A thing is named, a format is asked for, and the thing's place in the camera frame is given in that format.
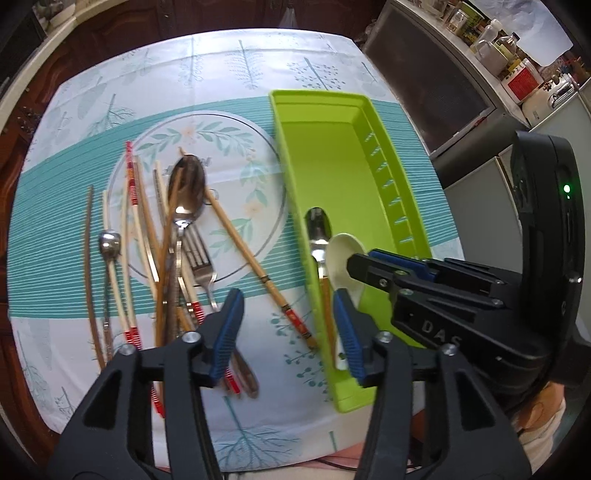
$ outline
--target wooden chopstick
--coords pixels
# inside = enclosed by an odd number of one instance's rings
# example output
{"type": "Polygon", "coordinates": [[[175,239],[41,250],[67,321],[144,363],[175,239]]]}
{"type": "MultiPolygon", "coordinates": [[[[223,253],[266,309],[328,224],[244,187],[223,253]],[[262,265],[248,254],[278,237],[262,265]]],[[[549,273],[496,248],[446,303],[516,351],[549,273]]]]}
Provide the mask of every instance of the wooden chopstick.
{"type": "Polygon", "coordinates": [[[158,256],[158,238],[156,237],[156,230],[154,229],[154,222],[152,221],[152,214],[150,212],[150,204],[148,203],[148,196],[146,195],[145,187],[144,187],[144,177],[142,175],[142,166],[139,161],[139,157],[134,155],[134,175],[135,175],[135,185],[138,191],[138,205],[139,205],[139,214],[141,220],[144,222],[144,226],[146,227],[147,238],[144,238],[146,253],[148,255],[148,263],[150,264],[150,271],[153,273],[154,283],[157,284],[159,281],[158,278],[158,269],[156,267],[156,260],[158,256]]]}
{"type": "MultiPolygon", "coordinates": [[[[125,303],[127,305],[127,312],[129,314],[129,331],[125,332],[125,339],[128,343],[133,343],[138,350],[142,350],[142,340],[139,336],[139,329],[137,319],[134,311],[134,299],[131,294],[131,282],[129,280],[129,261],[128,261],[128,225],[127,225],[127,211],[128,204],[127,195],[130,185],[129,171],[126,170],[125,175],[125,191],[121,199],[121,269],[123,271],[123,287],[125,291],[125,303]]],[[[136,232],[137,235],[142,235],[142,232],[136,232]]],[[[155,387],[152,385],[151,394],[152,403],[156,412],[164,418],[164,406],[160,401],[158,394],[156,393],[155,387]]]]}
{"type": "Polygon", "coordinates": [[[166,256],[168,255],[168,246],[170,244],[170,231],[173,225],[173,216],[175,205],[177,204],[178,185],[180,184],[181,175],[178,174],[174,179],[173,190],[170,194],[170,208],[166,216],[166,224],[164,225],[164,233],[162,235],[162,246],[158,252],[158,276],[161,281],[158,283],[156,295],[156,333],[155,343],[156,347],[163,346],[165,343],[165,321],[164,321],[164,278],[166,272],[166,256]]]}
{"type": "Polygon", "coordinates": [[[101,370],[105,367],[105,357],[103,349],[100,346],[99,329],[96,326],[95,306],[92,303],[92,276],[90,272],[90,220],[92,217],[92,200],[94,198],[95,188],[88,187],[86,199],[86,219],[84,224],[84,244],[82,248],[82,257],[84,263],[84,290],[86,294],[86,309],[88,310],[88,322],[90,324],[90,335],[95,349],[96,361],[101,370]]]}
{"type": "MultiPolygon", "coordinates": [[[[160,192],[159,204],[162,207],[161,213],[164,215],[168,215],[170,213],[170,210],[168,209],[167,198],[166,198],[166,194],[165,194],[166,193],[166,186],[164,185],[164,180],[162,178],[162,172],[160,169],[160,162],[158,160],[156,161],[156,165],[155,165],[155,169],[154,169],[154,184],[155,184],[155,186],[157,185],[158,192],[160,192]]],[[[189,296],[189,298],[185,299],[185,301],[190,303],[191,308],[193,309],[193,315],[194,315],[195,319],[197,320],[198,324],[201,325],[201,323],[203,323],[203,321],[205,319],[205,313],[203,312],[201,304],[199,303],[199,299],[197,298],[197,294],[195,293],[195,290],[192,288],[192,286],[195,285],[195,279],[193,277],[193,273],[191,272],[191,269],[188,267],[188,264],[189,264],[189,262],[185,256],[185,254],[183,253],[183,260],[181,262],[181,276],[183,277],[183,281],[186,286],[185,290],[187,291],[187,295],[189,296]]],[[[246,361],[243,358],[242,358],[242,360],[243,360],[243,364],[246,365],[246,367],[247,367],[246,371],[248,373],[246,374],[246,377],[247,377],[247,380],[249,381],[248,386],[251,386],[251,385],[255,386],[254,392],[249,393],[247,391],[246,394],[249,397],[256,398],[258,396],[258,382],[256,381],[256,378],[255,378],[254,374],[251,372],[250,368],[248,367],[248,364],[246,363],[246,361]]],[[[232,372],[230,371],[229,368],[226,368],[226,371],[224,372],[223,382],[224,382],[227,392],[234,393],[238,397],[240,397],[240,386],[236,382],[236,379],[234,379],[234,376],[232,375],[232,372]]]]}
{"type": "Polygon", "coordinates": [[[146,252],[146,246],[144,242],[144,236],[142,235],[142,224],[139,219],[139,206],[138,206],[138,192],[135,185],[134,176],[134,155],[132,152],[131,142],[125,143],[125,159],[127,167],[127,175],[129,181],[129,199],[131,200],[131,211],[134,214],[134,224],[137,231],[137,240],[139,245],[139,256],[142,259],[146,276],[148,277],[148,286],[152,292],[152,296],[156,296],[156,283],[150,273],[150,262],[148,261],[148,254],[146,252]]]}
{"type": "MultiPolygon", "coordinates": [[[[107,191],[103,191],[103,227],[109,228],[109,206],[107,203],[107,191]]],[[[117,305],[117,312],[119,314],[119,321],[124,332],[129,331],[129,323],[127,322],[127,315],[123,307],[123,301],[121,300],[121,293],[119,292],[119,281],[117,280],[117,272],[115,271],[115,261],[109,260],[107,262],[109,269],[109,279],[111,280],[111,290],[113,290],[113,296],[115,298],[115,305],[117,305]]]]}
{"type": "Polygon", "coordinates": [[[271,294],[271,297],[273,297],[275,303],[277,303],[277,305],[281,308],[281,311],[289,319],[289,321],[295,327],[297,332],[306,341],[308,347],[312,350],[316,349],[318,347],[318,344],[316,343],[316,340],[306,327],[306,324],[301,321],[298,314],[291,308],[291,305],[287,302],[287,300],[281,294],[279,289],[277,289],[275,284],[271,281],[269,275],[267,275],[265,270],[263,270],[258,260],[252,254],[246,242],[242,239],[238,231],[232,225],[232,222],[226,215],[226,212],[224,212],[222,206],[214,197],[212,191],[208,188],[205,189],[205,198],[211,204],[220,222],[228,232],[228,235],[232,237],[232,240],[234,240],[234,243],[238,247],[238,250],[240,250],[242,256],[250,264],[256,276],[259,277],[263,285],[267,288],[267,291],[271,294]]]}

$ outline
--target metal fork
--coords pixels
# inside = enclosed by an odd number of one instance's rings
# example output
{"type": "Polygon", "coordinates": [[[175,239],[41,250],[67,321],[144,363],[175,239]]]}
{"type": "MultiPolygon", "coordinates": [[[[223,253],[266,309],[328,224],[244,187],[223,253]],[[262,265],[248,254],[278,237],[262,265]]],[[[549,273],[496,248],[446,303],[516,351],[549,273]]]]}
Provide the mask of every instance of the metal fork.
{"type": "MultiPolygon", "coordinates": [[[[213,268],[207,247],[195,225],[190,225],[185,231],[185,245],[187,248],[184,252],[191,266],[193,277],[197,284],[205,290],[212,309],[217,311],[217,302],[213,298],[211,291],[211,285],[215,281],[217,273],[213,268]]],[[[238,348],[232,353],[230,362],[246,394],[250,398],[257,398],[259,394],[258,380],[242,354],[238,351],[238,348]]]]}
{"type": "Polygon", "coordinates": [[[195,226],[189,226],[186,231],[187,247],[184,252],[187,255],[189,266],[193,272],[193,277],[197,284],[205,290],[205,295],[209,300],[212,309],[217,311],[217,302],[212,295],[212,283],[215,282],[217,273],[213,268],[212,259],[209,258],[205,243],[199,235],[195,226]]]}

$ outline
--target tablecloth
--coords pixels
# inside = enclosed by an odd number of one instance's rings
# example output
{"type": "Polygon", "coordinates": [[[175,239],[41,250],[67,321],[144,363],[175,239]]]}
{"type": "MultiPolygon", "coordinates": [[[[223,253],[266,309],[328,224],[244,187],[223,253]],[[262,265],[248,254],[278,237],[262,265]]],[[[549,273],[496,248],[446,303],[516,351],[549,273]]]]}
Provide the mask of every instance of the tablecloth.
{"type": "MultiPolygon", "coordinates": [[[[178,147],[205,159],[208,183],[263,267],[313,330],[304,273],[274,144],[273,89],[362,93],[373,101],[408,174],[434,257],[462,258],[453,218],[425,149],[379,73],[344,37],[295,30],[234,30],[167,40],[105,61],[62,84],[25,159],[8,248],[9,315],[22,368],[43,420],[63,430],[95,380],[82,273],[89,185],[108,191],[119,229],[124,141],[141,157],[152,212],[151,171],[178,147]]],[[[95,202],[92,238],[101,230],[95,202]]],[[[257,400],[203,392],[222,470],[270,468],[318,458],[365,437],[369,407],[338,414],[319,355],[274,305],[212,212],[197,224],[218,271],[215,295],[246,297],[238,346],[261,384],[257,400]]],[[[153,346],[154,302],[130,244],[134,306],[153,346]]],[[[92,252],[95,310],[103,264],[92,252]]],[[[111,313],[116,309],[111,306],[111,313]]],[[[122,343],[115,325],[116,346],[122,343]]],[[[421,407],[417,394],[415,409],[421,407]]],[[[153,415],[157,465],[167,465],[153,415]]]]}

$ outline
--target red label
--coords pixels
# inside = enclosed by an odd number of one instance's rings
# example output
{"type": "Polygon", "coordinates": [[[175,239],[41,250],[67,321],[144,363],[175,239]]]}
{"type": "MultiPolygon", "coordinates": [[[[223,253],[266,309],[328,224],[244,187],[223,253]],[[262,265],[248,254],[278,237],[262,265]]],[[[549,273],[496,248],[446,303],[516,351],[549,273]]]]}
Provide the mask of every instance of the red label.
{"type": "Polygon", "coordinates": [[[198,301],[194,301],[191,304],[191,307],[193,307],[193,311],[195,312],[195,318],[197,319],[197,322],[199,323],[199,325],[201,325],[205,320],[205,312],[201,308],[201,304],[198,301]]]}
{"type": "Polygon", "coordinates": [[[138,350],[142,349],[142,340],[139,338],[139,330],[137,327],[131,327],[129,329],[131,334],[131,343],[133,343],[138,350]]]}
{"type": "Polygon", "coordinates": [[[519,101],[521,101],[538,88],[538,81],[527,68],[524,68],[511,79],[508,83],[508,87],[519,101]]]}
{"type": "Polygon", "coordinates": [[[228,381],[228,385],[230,386],[230,388],[232,389],[232,391],[238,395],[240,393],[240,387],[238,386],[238,383],[236,383],[236,380],[234,379],[234,375],[232,375],[232,372],[230,372],[229,368],[226,368],[226,371],[224,372],[223,375],[226,380],[228,381]]]}

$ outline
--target green plastic tray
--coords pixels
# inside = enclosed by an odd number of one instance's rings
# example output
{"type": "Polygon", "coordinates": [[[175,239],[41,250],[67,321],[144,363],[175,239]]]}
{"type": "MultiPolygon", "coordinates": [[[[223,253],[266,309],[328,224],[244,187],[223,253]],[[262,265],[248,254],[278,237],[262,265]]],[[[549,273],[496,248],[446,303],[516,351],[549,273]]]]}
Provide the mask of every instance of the green plastic tray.
{"type": "MultiPolygon", "coordinates": [[[[368,251],[430,257],[427,235],[400,159],[367,97],[313,90],[275,90],[269,96],[324,371],[335,406],[344,413],[372,403],[375,389],[361,388],[348,371],[334,368],[306,212],[321,207],[333,235],[350,233],[368,251]]],[[[418,345],[391,326],[387,293],[367,287],[359,309],[380,329],[418,345]]]]}

